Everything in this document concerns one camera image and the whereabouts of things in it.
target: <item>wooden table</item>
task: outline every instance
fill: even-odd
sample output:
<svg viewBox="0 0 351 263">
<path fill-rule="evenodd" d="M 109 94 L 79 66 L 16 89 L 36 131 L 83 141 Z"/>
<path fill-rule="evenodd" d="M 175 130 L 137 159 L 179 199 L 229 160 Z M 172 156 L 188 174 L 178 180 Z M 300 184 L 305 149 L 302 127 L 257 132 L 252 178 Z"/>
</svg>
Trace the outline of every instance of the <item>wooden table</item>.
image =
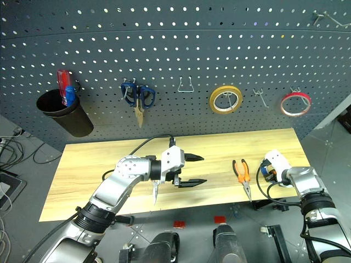
<svg viewBox="0 0 351 263">
<path fill-rule="evenodd" d="M 50 187 L 40 221 L 64 220 L 83 207 L 101 183 L 101 175 L 113 169 L 118 160 L 144 140 L 90 142 L 68 144 L 62 154 Z M 256 171 L 264 155 L 278 149 L 292 166 L 309 166 L 304 151 L 293 129 L 249 131 L 242 133 L 210 134 L 176 137 L 177 145 L 186 153 L 205 158 L 200 162 L 186 162 L 180 177 L 207 179 L 193 188 L 176 188 L 170 182 L 160 185 L 157 203 L 152 201 L 152 183 L 141 182 L 133 189 L 119 214 L 141 213 L 199 205 L 247 201 L 242 185 L 237 181 L 231 162 L 244 158 L 251 177 L 253 200 L 264 199 L 256 185 Z M 168 147 L 168 139 L 155 139 L 147 143 L 137 156 L 157 155 Z M 260 175 L 261 186 L 268 183 Z M 292 188 L 274 186 L 272 197 L 295 196 Z"/>
</svg>

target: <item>robotic arm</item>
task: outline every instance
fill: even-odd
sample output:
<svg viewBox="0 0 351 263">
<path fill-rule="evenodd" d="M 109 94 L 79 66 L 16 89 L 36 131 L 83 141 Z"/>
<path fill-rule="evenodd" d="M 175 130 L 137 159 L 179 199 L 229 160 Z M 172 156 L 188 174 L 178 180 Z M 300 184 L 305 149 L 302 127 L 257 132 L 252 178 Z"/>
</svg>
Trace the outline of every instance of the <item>robotic arm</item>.
<svg viewBox="0 0 351 263">
<path fill-rule="evenodd" d="M 162 153 L 161 161 L 155 156 L 140 158 L 125 156 L 118 161 L 114 172 L 95 190 L 89 202 L 71 220 L 46 252 L 41 263 L 92 263 L 97 254 L 105 230 L 114 222 L 115 216 L 131 195 L 133 187 L 149 179 L 155 180 L 154 198 L 158 184 L 172 181 L 178 187 L 193 187 L 206 180 L 191 179 L 182 182 L 178 175 L 185 161 L 200 161 L 202 157 L 184 153 L 173 145 Z"/>
<path fill-rule="evenodd" d="M 294 187 L 301 203 L 301 233 L 311 262 L 351 262 L 351 232 L 313 167 L 291 167 L 277 150 L 268 152 L 261 166 L 267 181 Z"/>
</svg>

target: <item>pegboard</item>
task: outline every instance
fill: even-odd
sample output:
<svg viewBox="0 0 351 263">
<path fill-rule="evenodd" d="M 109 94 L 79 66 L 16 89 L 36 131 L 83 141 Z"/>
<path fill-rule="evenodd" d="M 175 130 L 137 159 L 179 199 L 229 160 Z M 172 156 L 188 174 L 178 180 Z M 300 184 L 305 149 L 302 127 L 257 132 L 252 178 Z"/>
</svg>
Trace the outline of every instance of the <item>pegboard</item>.
<svg viewBox="0 0 351 263">
<path fill-rule="evenodd" d="M 351 22 L 347 1 L 2 1 L 1 114 L 58 150 L 66 143 L 294 127 L 306 136 L 350 94 L 351 34 L 313 11 Z M 81 104 L 95 128 L 74 138 L 36 108 L 57 88 L 56 70 L 82 84 Z M 179 93 L 191 76 L 194 93 Z M 137 125 L 119 85 L 135 77 L 157 92 Z M 208 100 L 221 85 L 243 94 L 229 115 Z M 313 104 L 305 116 L 279 110 L 299 87 Z M 263 90 L 269 108 L 253 89 Z M 291 110 L 302 107 L 296 99 Z"/>
</svg>

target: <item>scissor blade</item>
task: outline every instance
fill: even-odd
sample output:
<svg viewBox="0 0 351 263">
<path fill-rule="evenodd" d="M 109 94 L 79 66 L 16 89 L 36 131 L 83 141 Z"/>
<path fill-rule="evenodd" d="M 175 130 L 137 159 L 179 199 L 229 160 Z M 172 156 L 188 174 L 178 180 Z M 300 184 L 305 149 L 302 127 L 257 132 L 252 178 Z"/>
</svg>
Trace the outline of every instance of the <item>scissor blade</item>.
<svg viewBox="0 0 351 263">
<path fill-rule="evenodd" d="M 154 182 L 154 187 L 152 188 L 152 195 L 154 197 L 154 205 L 156 204 L 157 201 L 157 194 L 158 194 L 158 183 Z"/>
<path fill-rule="evenodd" d="M 141 128 L 143 126 L 143 119 L 144 119 L 143 112 L 144 112 L 144 110 L 141 110 L 139 105 L 140 105 L 140 103 L 139 103 L 139 101 L 137 101 L 137 106 L 134 108 L 134 112 L 135 112 L 135 116 L 136 116 L 138 124 L 139 124 L 139 128 Z"/>
</svg>

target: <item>tape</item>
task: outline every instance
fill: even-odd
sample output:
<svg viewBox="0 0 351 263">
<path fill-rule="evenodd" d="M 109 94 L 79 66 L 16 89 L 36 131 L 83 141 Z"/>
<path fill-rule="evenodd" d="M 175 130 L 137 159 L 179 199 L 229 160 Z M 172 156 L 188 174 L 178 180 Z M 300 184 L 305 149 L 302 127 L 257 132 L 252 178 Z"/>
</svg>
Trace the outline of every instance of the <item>tape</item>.
<svg viewBox="0 0 351 263">
<path fill-rule="evenodd" d="M 229 107 L 220 108 L 216 105 L 216 100 L 221 96 L 227 96 L 229 99 Z M 233 104 L 231 104 L 230 97 L 234 95 L 236 100 Z M 211 110 L 218 114 L 229 114 L 237 110 L 242 103 L 242 94 L 241 91 L 235 86 L 222 86 L 215 89 L 210 97 L 210 107 Z"/>
<path fill-rule="evenodd" d="M 297 112 L 297 113 L 292 113 L 292 112 L 288 112 L 287 110 L 285 110 L 283 107 L 283 103 L 292 97 L 301 98 L 303 100 L 303 103 L 306 105 L 306 108 L 303 111 Z M 283 114 L 285 114 L 287 116 L 299 117 L 299 116 L 306 114 L 309 111 L 309 109 L 311 108 L 311 105 L 312 105 L 312 100 L 311 100 L 311 97 L 309 95 L 307 95 L 306 93 L 303 93 L 303 92 L 292 92 L 292 93 L 285 95 L 284 98 L 282 98 L 281 103 L 280 103 L 280 110 Z"/>
</svg>

